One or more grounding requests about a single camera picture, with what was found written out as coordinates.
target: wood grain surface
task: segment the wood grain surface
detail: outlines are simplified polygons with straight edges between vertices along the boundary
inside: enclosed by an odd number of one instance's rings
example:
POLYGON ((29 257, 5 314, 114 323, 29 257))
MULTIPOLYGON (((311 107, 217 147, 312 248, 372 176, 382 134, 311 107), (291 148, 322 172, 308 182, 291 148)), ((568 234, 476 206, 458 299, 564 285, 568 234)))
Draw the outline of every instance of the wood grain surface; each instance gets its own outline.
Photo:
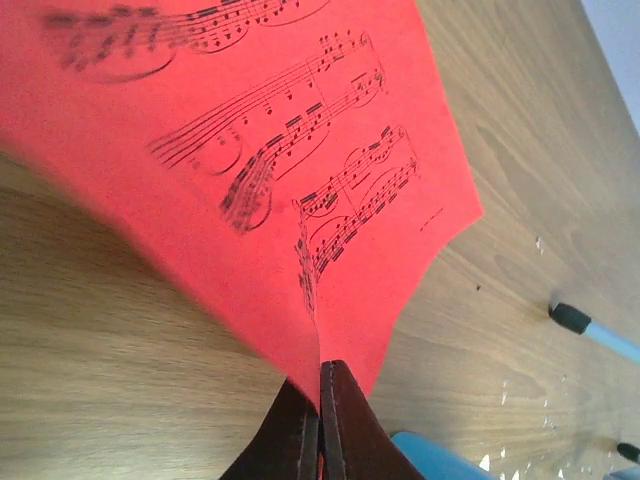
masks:
MULTIPOLYGON (((486 216, 407 305, 371 405, 507 480, 601 478, 640 442, 640 370, 546 305, 640 340, 638 135, 578 1, 419 3, 486 216)), ((0 478, 217 478, 282 380, 0 161, 0 478)))

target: red paper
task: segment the red paper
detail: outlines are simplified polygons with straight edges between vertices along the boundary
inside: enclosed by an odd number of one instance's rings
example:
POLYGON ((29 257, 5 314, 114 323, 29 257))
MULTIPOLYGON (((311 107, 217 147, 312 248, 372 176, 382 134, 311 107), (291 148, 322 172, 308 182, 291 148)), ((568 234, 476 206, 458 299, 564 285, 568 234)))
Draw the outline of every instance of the red paper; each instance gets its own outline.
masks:
POLYGON ((0 42, 5 139, 316 404, 481 215, 412 0, 5 1, 0 42))

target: black rubber cap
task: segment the black rubber cap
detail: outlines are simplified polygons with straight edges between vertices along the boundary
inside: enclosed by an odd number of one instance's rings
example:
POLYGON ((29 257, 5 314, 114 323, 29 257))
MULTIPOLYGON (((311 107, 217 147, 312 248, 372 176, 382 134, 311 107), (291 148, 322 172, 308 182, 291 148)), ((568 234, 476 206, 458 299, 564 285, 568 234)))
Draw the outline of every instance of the black rubber cap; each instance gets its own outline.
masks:
POLYGON ((578 335, 582 335, 591 323, 591 317, 566 303, 559 303, 555 308, 549 305, 549 316, 558 325, 578 335))
POLYGON ((638 459, 640 458, 640 448, 636 447, 635 445, 631 445, 630 443, 619 443, 618 453, 627 460, 635 463, 640 463, 638 462, 638 459))

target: white surface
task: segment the white surface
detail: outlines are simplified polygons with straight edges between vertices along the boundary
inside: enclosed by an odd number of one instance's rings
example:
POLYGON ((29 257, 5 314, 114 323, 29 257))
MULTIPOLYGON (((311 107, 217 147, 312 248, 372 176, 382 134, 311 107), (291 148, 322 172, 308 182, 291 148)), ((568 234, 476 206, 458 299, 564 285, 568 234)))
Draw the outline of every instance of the white surface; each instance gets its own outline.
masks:
POLYGON ((582 0, 582 4, 640 132, 640 0, 582 0))

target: sheet music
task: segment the sheet music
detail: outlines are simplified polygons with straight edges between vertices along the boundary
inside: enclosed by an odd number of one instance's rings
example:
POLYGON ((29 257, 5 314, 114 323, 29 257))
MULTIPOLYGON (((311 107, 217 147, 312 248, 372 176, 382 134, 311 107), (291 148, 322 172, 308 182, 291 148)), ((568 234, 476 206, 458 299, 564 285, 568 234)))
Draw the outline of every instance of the sheet music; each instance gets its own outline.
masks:
POLYGON ((481 214, 412 0, 29 0, 0 40, 0 132, 313 401, 481 214))

